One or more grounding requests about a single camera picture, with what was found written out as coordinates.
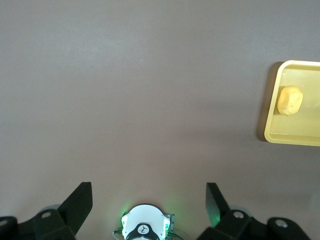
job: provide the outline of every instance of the white device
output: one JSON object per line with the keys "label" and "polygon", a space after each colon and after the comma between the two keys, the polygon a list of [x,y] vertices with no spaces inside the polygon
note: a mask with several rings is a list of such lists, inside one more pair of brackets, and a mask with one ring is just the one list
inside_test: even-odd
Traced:
{"label": "white device", "polygon": [[170,219],[155,206],[142,204],[121,218],[125,240],[164,240]]}

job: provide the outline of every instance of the potato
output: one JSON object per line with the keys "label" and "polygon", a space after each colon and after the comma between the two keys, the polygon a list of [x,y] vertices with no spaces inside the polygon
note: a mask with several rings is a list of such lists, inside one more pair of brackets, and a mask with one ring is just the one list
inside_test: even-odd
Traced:
{"label": "potato", "polygon": [[289,116],[296,114],[301,106],[303,93],[297,86],[286,86],[281,92],[277,103],[281,115]]}

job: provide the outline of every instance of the tray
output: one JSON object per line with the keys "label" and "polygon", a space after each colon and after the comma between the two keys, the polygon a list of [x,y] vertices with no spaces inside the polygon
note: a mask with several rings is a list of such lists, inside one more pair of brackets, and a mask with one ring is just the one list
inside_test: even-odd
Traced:
{"label": "tray", "polygon": [[[289,116],[277,109],[286,86],[297,86],[303,93],[299,111]],[[279,67],[264,136],[270,143],[320,146],[320,62],[289,60]]]}

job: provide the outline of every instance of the screw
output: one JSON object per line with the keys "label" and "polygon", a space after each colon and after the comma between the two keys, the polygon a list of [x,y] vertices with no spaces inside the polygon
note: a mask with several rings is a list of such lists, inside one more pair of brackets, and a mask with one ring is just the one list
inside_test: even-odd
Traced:
{"label": "screw", "polygon": [[280,228],[287,228],[288,227],[288,224],[281,219],[275,220],[275,224],[277,224],[278,227],[280,227]]}
{"label": "screw", "polygon": [[41,215],[41,218],[45,219],[47,217],[50,217],[51,216],[51,212],[47,211],[45,212],[44,214]]}
{"label": "screw", "polygon": [[245,217],[245,215],[240,211],[235,211],[233,216],[235,216],[237,219],[243,219]]}
{"label": "screw", "polygon": [[0,221],[0,227],[6,225],[8,223],[8,220],[2,220]]}

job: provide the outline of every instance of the circular logo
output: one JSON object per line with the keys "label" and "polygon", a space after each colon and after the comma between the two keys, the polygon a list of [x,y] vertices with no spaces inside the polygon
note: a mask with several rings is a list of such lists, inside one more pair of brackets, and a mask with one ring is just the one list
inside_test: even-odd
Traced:
{"label": "circular logo", "polygon": [[147,234],[149,232],[149,227],[147,225],[141,225],[138,227],[138,233]]}

